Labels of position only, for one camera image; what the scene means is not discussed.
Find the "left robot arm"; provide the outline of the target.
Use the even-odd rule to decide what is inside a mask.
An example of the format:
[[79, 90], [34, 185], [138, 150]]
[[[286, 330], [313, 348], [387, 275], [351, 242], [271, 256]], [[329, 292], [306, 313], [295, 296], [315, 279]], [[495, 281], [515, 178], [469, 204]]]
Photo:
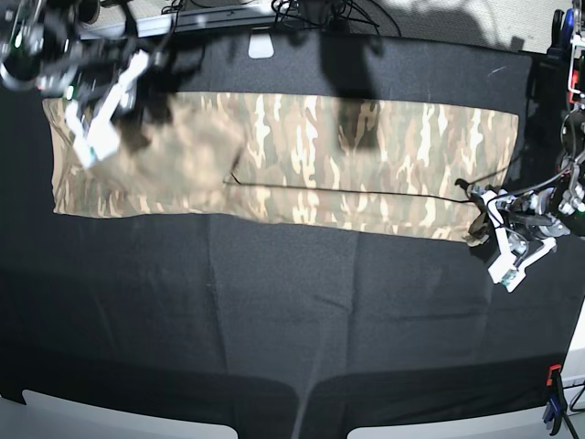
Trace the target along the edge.
[[555, 12], [548, 60], [567, 61], [567, 112], [559, 141], [563, 155], [553, 177], [529, 187], [507, 191], [459, 180], [481, 215], [470, 228], [486, 240], [494, 232], [497, 253], [488, 267], [494, 284], [512, 293], [527, 276], [527, 268], [557, 248], [557, 239], [584, 238], [584, 3], [574, 1]]

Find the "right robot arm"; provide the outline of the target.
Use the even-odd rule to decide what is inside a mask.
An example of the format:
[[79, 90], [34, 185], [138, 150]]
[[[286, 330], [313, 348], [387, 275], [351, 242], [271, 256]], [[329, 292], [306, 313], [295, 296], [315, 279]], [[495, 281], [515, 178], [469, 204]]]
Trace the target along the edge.
[[1, 82], [65, 102], [80, 163], [114, 155], [114, 120], [136, 102], [157, 52], [141, 42], [125, 1], [8, 1], [1, 5]]

